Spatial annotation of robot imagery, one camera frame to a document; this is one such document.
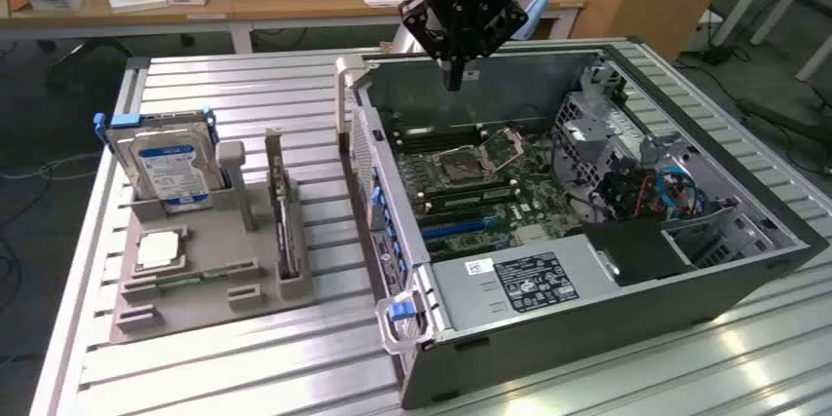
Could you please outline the green graphics card black fan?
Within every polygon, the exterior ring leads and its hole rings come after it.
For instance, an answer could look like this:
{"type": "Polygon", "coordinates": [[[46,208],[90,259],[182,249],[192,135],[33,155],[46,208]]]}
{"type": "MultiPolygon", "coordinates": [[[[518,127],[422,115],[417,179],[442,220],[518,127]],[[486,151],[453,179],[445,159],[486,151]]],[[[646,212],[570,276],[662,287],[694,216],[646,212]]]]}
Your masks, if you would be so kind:
{"type": "Polygon", "coordinates": [[[286,172],[282,135],[278,129],[268,128],[264,143],[268,163],[266,180],[278,244],[277,271],[280,279],[289,281],[301,277],[305,242],[302,241],[297,184],[286,172]]]}

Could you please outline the metal socket cover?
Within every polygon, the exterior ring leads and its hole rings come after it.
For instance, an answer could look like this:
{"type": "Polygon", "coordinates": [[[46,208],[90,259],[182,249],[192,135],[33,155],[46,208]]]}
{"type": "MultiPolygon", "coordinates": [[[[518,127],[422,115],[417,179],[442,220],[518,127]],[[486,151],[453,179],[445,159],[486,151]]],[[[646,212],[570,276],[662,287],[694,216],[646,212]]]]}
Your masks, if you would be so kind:
{"type": "Polygon", "coordinates": [[[496,173],[524,154],[522,136],[512,128],[502,128],[480,145],[478,151],[484,168],[496,173]]]}

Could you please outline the CPU socket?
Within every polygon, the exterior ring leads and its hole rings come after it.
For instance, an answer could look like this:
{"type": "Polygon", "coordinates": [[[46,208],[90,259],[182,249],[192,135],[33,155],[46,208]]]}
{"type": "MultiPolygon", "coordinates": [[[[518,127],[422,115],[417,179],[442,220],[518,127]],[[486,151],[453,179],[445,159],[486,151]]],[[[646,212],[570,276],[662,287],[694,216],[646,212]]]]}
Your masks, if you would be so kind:
{"type": "Polygon", "coordinates": [[[462,146],[438,154],[438,165],[450,181],[482,177],[478,152],[473,146],[462,146]]]}

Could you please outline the white box red button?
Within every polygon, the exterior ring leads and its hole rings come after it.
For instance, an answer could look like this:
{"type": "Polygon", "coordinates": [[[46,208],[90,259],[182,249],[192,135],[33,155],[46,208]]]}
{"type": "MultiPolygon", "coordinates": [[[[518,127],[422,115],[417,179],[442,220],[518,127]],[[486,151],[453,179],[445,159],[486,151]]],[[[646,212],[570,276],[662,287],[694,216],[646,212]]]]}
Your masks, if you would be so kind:
{"type": "Polygon", "coordinates": [[[682,49],[684,53],[696,53],[706,49],[714,39],[721,23],[722,17],[712,10],[706,10],[701,14],[693,34],[685,48],[682,49]]]}

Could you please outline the black power adapter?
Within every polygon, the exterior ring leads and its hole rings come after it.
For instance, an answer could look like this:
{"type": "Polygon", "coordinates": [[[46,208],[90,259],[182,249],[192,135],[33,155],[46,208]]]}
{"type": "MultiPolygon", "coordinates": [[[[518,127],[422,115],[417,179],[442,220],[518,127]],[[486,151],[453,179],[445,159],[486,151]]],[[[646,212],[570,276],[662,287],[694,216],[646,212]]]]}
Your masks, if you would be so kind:
{"type": "Polygon", "coordinates": [[[700,60],[708,65],[716,66],[725,63],[734,56],[734,50],[730,46],[709,45],[700,52],[700,60]]]}

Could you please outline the RAM stick with white label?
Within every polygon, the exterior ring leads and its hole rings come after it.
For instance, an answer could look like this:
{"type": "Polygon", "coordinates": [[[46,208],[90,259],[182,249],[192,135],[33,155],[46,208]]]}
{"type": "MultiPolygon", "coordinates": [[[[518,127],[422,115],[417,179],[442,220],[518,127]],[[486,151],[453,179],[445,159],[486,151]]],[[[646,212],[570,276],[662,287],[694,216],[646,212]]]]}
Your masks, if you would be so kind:
{"type": "Polygon", "coordinates": [[[509,186],[440,190],[425,194],[422,208],[425,213],[449,212],[510,202],[514,196],[514,190],[509,186]]]}

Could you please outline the green motherboard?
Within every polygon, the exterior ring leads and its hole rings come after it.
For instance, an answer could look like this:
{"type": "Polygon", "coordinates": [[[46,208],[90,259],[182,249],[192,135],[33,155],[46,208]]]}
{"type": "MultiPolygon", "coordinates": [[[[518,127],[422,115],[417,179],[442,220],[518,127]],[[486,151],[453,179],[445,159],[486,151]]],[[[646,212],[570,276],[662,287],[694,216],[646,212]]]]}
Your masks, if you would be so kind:
{"type": "Polygon", "coordinates": [[[493,220],[484,231],[422,239],[432,261],[518,246],[512,234],[524,225],[542,224],[552,239],[558,239],[582,224],[585,218],[572,208],[565,190],[553,177],[550,163],[545,161],[550,148],[552,141],[545,134],[525,135],[516,124],[492,129],[477,125],[453,132],[421,129],[393,134],[392,153],[418,230],[474,218],[489,217],[493,220]],[[525,152],[498,172],[492,173],[484,168],[478,148],[502,128],[512,128],[521,134],[525,152]],[[438,165],[438,154],[462,146],[473,146],[478,152],[482,177],[450,181],[438,165]],[[509,186],[516,193],[514,199],[486,207],[425,213],[422,203],[426,193],[482,186],[509,186]]]}

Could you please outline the black stand base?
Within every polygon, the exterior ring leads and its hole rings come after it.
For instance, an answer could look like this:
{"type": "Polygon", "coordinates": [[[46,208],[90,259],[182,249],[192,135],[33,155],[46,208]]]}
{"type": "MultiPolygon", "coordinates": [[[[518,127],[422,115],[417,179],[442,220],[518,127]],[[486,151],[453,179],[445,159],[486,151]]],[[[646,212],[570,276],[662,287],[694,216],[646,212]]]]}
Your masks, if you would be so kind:
{"type": "Polygon", "coordinates": [[[746,116],[754,116],[776,127],[812,139],[832,150],[832,111],[817,110],[798,112],[797,104],[789,103],[776,109],[746,99],[737,102],[737,107],[746,116]]]}

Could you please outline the hard disk in blue caddy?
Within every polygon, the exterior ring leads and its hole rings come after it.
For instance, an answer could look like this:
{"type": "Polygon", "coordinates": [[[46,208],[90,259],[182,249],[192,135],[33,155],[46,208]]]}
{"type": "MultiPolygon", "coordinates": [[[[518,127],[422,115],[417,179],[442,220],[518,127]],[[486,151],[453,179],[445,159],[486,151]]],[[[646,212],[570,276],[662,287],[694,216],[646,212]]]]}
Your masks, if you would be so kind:
{"type": "Polygon", "coordinates": [[[93,131],[116,156],[134,197],[158,201],[166,213],[209,208],[210,194],[226,187],[214,124],[208,107],[93,116],[93,131]]]}

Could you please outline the black chair base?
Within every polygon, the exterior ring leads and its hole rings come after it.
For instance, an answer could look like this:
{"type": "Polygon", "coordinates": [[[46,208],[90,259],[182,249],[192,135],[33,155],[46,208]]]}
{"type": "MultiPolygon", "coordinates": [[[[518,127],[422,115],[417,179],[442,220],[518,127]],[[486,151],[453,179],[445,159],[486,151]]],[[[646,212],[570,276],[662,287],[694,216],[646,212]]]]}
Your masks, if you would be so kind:
{"type": "Polygon", "coordinates": [[[84,95],[112,91],[124,72],[146,67],[156,57],[193,53],[193,33],[82,39],[49,65],[44,88],[52,95],[84,95]]]}

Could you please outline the grey parts rack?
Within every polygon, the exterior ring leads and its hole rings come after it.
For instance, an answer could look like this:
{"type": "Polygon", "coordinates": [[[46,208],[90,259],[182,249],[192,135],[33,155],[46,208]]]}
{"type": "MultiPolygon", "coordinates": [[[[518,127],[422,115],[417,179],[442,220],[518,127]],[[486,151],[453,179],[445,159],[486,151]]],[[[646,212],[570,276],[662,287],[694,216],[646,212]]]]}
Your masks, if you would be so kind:
{"type": "Polygon", "coordinates": [[[289,281],[278,277],[266,173],[261,182],[212,193],[212,206],[204,210],[164,215],[145,202],[132,204],[110,343],[157,338],[313,303],[306,245],[301,277],[289,281]],[[138,270],[134,262],[140,238],[165,231],[180,234],[178,262],[138,270]],[[230,269],[226,280],[172,289],[153,284],[157,277],[221,267],[230,269]]]}

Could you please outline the grey power supply unit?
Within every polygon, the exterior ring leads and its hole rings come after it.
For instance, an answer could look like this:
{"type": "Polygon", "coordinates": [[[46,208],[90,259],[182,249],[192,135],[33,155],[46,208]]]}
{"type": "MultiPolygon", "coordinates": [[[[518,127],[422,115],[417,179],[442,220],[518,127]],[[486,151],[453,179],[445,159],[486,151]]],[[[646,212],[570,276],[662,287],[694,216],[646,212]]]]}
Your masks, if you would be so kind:
{"type": "Polygon", "coordinates": [[[430,265],[450,327],[558,312],[620,290],[586,236],[525,244],[430,265]]]}

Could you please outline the silver CPU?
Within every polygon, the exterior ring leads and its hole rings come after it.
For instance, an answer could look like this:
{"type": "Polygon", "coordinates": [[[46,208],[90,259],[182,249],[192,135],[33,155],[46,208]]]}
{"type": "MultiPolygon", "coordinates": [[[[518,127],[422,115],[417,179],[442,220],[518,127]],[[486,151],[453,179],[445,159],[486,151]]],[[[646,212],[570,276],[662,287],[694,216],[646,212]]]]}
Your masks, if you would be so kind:
{"type": "Polygon", "coordinates": [[[136,268],[149,270],[173,266],[180,259],[180,234],[174,231],[145,234],[137,244],[136,268]]]}

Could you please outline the green RAM stick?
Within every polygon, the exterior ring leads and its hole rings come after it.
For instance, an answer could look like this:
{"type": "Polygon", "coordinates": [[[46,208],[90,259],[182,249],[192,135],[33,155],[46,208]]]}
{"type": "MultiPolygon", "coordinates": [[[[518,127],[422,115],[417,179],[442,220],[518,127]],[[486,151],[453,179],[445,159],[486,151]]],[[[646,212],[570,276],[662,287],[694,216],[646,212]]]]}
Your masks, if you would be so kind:
{"type": "Polygon", "coordinates": [[[189,285],[208,284],[229,278],[230,269],[226,267],[189,271],[169,276],[157,277],[153,284],[160,289],[172,289],[189,285]]]}

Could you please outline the wooden desk white frame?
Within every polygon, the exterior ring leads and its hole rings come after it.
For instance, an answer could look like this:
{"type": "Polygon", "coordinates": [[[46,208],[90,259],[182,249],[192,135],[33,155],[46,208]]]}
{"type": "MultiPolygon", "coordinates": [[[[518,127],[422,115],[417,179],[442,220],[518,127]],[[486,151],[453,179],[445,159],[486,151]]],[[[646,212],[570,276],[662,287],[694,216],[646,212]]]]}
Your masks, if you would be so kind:
{"type": "Polygon", "coordinates": [[[244,55],[256,30],[397,23],[396,8],[370,7],[362,0],[209,0],[202,6],[130,13],[112,12],[108,0],[82,0],[74,12],[14,12],[9,0],[0,0],[2,41],[224,32],[244,55]]]}

